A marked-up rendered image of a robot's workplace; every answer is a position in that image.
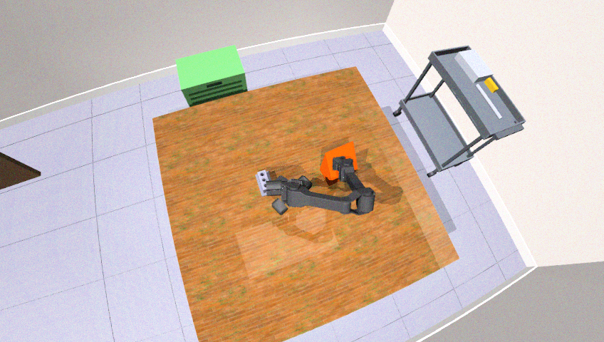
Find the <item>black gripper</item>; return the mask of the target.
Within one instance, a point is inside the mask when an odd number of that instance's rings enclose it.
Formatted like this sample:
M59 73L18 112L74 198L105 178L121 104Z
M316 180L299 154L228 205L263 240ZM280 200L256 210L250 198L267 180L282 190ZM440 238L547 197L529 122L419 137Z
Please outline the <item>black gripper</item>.
M305 180L306 181L306 188L309 190L312 187L312 183L310 180L308 180L305 176L301 175L298 180ZM283 215L287 210L288 207L285 205L284 202L282 202L280 199L276 199L271 206L280 214Z

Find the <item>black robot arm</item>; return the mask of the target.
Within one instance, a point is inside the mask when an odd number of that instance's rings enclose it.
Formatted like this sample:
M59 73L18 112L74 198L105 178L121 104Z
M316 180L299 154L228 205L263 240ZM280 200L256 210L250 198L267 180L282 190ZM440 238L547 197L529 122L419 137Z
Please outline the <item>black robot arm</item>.
M328 209L341 214L363 215L373 211L375 192L364 187L354 173L353 159L345 156L334 157L333 171L339 171L338 179L347 182L351 193L346 197L311 192L306 188L305 180L290 179L279 175L275 181L266 181L266 196L281 195L281 201L291 207L312 206ZM357 209L351 209L351 202L356 200Z

